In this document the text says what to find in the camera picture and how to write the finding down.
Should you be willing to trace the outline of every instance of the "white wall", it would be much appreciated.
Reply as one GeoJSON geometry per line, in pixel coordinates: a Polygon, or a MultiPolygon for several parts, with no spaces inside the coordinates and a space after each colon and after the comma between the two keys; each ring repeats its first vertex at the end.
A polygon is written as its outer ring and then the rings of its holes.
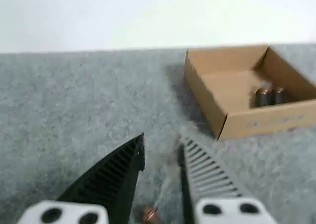
{"type": "Polygon", "coordinates": [[[0,0],[0,52],[316,41],[315,0],[0,0]]]}

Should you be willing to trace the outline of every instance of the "table surface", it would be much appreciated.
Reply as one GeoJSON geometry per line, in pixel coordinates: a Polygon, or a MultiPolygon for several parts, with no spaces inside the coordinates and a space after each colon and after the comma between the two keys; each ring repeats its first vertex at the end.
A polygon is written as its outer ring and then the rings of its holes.
{"type": "MultiPolygon", "coordinates": [[[[316,45],[274,48],[316,80],[316,45]]],[[[183,223],[180,180],[169,160],[179,133],[209,146],[280,224],[309,223],[316,127],[216,141],[184,80],[184,58],[184,49],[0,55],[1,223],[56,198],[141,132],[146,168],[131,223],[139,207],[154,203],[164,223],[183,223]]]]}

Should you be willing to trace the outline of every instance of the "mounting hole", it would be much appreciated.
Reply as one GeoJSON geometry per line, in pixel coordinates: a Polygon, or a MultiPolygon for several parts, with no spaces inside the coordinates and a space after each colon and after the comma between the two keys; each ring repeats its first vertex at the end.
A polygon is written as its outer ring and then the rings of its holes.
{"type": "Polygon", "coordinates": [[[87,213],[80,218],[79,224],[95,224],[97,221],[98,215],[96,213],[87,213]]]}
{"type": "Polygon", "coordinates": [[[205,205],[203,208],[203,212],[205,214],[211,214],[211,215],[219,215],[222,213],[222,210],[220,207],[214,205],[214,204],[208,204],[205,205]]]}
{"type": "Polygon", "coordinates": [[[250,203],[243,203],[240,206],[240,210],[242,213],[251,213],[251,214],[256,214],[259,213],[259,209],[250,203]]]}
{"type": "Polygon", "coordinates": [[[41,216],[41,220],[43,223],[53,223],[60,218],[61,213],[62,211],[59,208],[48,209],[41,216]]]}

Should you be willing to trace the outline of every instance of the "open cardboard box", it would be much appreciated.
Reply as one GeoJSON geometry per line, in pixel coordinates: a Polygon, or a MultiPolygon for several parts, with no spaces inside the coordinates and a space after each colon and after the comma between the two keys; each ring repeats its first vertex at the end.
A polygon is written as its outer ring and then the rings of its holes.
{"type": "Polygon", "coordinates": [[[185,77],[218,139],[316,123],[316,87],[268,45],[188,50],[185,77]],[[264,81],[285,87],[290,101],[254,107],[264,81]]]}

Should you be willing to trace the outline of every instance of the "gray felt surface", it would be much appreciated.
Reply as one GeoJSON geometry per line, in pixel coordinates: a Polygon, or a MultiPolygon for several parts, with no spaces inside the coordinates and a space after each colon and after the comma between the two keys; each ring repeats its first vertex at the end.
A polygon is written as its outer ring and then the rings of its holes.
{"type": "MultiPolygon", "coordinates": [[[[275,48],[316,80],[316,45],[275,48]]],[[[303,219],[316,203],[316,127],[215,141],[184,81],[184,58],[184,49],[0,55],[0,223],[56,198],[141,132],[146,168],[131,223],[141,205],[155,202],[164,223],[183,223],[168,156],[179,131],[210,146],[280,224],[309,223],[303,219]]]]}

